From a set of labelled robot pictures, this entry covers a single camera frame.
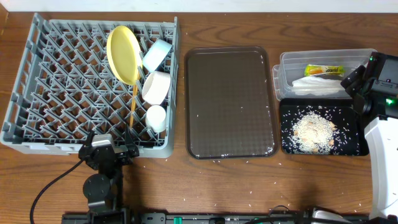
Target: plastic bin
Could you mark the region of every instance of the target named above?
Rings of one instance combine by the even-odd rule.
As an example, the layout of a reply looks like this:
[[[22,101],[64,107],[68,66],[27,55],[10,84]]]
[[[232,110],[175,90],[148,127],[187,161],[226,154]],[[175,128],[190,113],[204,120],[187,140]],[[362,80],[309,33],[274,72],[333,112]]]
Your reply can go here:
[[[344,76],[369,61],[374,49],[316,50],[304,52],[285,52],[280,55],[280,65],[272,68],[276,98],[349,98],[341,88],[293,87],[292,82],[304,77],[308,64],[342,65]]]
[[[159,69],[171,74],[164,133],[145,126],[141,91],[148,73],[139,68],[136,110],[132,113],[135,143],[141,157],[169,157],[174,148],[175,94],[180,29],[174,22],[46,21],[35,14],[8,105],[0,141],[26,154],[77,153],[88,132],[110,133],[124,146],[131,115],[132,88],[111,72],[106,39],[116,26],[128,26],[137,37],[141,57],[157,40],[173,45]]]

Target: green light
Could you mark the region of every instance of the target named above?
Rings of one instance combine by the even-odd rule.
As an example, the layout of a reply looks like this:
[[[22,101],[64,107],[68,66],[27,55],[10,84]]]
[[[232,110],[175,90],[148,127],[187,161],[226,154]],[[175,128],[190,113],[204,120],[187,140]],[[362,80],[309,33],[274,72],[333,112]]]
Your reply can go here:
[[[388,104],[388,105],[390,105],[391,103],[393,103],[394,101],[393,100],[391,100],[391,99],[386,99],[386,103]]]

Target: cup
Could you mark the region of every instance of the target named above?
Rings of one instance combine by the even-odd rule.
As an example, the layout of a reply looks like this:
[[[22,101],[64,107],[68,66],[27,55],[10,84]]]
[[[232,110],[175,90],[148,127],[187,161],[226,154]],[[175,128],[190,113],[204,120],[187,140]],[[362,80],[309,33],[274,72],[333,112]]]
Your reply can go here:
[[[153,72],[156,70],[171,48],[172,45],[166,41],[160,39],[156,40],[142,60],[142,64],[145,66],[148,72]]]
[[[155,133],[166,130],[166,110],[159,105],[151,106],[147,110],[145,123]]]
[[[171,76],[168,73],[154,71],[145,80],[142,98],[150,105],[160,105],[169,92]]]

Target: brown tray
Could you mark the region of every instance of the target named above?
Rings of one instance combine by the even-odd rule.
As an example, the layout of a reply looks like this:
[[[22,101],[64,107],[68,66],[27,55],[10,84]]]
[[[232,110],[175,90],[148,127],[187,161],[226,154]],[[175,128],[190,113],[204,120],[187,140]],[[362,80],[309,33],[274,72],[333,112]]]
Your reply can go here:
[[[187,151],[196,159],[273,155],[280,137],[271,80],[261,47],[189,51]]]

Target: gray plastic dish rack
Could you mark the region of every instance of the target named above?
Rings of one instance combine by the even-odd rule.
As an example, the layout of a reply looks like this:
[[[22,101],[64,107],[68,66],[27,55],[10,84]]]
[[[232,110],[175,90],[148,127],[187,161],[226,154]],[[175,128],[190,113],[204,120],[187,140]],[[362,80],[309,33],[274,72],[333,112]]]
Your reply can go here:
[[[158,70],[170,73],[166,131],[145,126],[149,108],[141,97],[148,73],[139,68],[131,129],[140,157],[169,157],[174,148],[175,94],[180,28],[174,22],[44,20],[35,14],[8,105],[0,142],[26,154],[77,153],[90,130],[109,133],[124,146],[131,115],[132,85],[120,82],[106,57],[106,40],[117,26],[129,27],[142,54],[157,40],[173,45]]]

